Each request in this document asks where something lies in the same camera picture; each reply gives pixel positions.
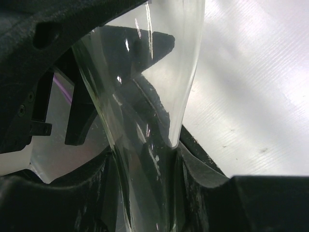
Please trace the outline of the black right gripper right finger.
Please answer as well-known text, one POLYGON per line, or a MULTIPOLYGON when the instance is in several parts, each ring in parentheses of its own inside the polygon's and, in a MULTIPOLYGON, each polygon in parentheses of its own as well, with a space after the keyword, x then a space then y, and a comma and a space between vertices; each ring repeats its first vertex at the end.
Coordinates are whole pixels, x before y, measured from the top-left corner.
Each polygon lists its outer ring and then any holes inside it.
POLYGON ((228 178, 179 145, 190 228, 194 232, 306 232, 306 176, 228 178))

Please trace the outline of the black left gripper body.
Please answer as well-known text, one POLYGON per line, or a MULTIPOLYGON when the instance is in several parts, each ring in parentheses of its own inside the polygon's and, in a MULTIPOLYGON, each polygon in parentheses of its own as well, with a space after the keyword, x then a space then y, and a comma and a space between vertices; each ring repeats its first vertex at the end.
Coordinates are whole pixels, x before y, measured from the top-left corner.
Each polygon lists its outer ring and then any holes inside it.
POLYGON ((140 6, 140 0, 3 0, 0 3, 0 151, 22 150, 38 81, 95 27, 140 6))

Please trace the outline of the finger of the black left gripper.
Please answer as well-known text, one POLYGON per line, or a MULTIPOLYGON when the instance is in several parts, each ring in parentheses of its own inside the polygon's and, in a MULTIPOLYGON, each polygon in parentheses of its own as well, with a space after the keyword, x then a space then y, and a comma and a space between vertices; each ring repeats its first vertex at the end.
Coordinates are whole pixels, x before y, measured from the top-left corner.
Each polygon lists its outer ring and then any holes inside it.
POLYGON ((120 26, 106 26, 106 61, 111 77, 129 80, 169 54, 172 35, 120 26))
POLYGON ((73 50, 69 49, 66 55, 68 56, 67 77, 73 81, 74 90, 65 144, 82 145, 97 116, 97 112, 82 79, 73 50))

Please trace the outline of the tall clear glass bottle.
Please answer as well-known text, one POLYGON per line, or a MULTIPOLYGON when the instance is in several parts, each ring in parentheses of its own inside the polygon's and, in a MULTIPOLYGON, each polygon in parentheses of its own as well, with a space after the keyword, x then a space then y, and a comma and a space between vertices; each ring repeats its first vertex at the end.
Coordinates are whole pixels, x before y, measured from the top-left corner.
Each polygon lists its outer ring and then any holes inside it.
POLYGON ((177 162, 183 116, 197 68, 205 2, 149 0, 96 27, 73 53, 105 129, 129 232, 180 232, 186 216, 177 162), (174 36, 173 50, 129 80, 110 76, 106 26, 174 36))

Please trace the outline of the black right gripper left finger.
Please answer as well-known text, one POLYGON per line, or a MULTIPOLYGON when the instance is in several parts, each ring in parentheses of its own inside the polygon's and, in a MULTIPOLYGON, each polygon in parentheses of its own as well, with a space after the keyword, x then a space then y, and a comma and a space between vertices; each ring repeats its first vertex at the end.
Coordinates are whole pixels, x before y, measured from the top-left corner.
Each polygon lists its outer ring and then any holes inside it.
POLYGON ((113 232, 118 178, 111 151, 43 183, 32 171, 0 179, 3 232, 113 232))

